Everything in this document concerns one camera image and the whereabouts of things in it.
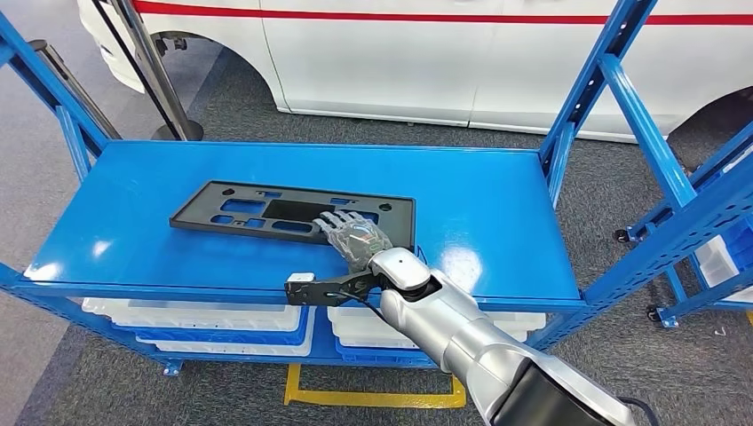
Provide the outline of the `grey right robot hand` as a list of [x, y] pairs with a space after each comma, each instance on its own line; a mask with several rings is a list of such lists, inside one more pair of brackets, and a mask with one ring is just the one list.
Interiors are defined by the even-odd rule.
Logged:
[[324, 211], [313, 223], [346, 261], [349, 272], [364, 271], [374, 255], [393, 248], [388, 236], [357, 212]]

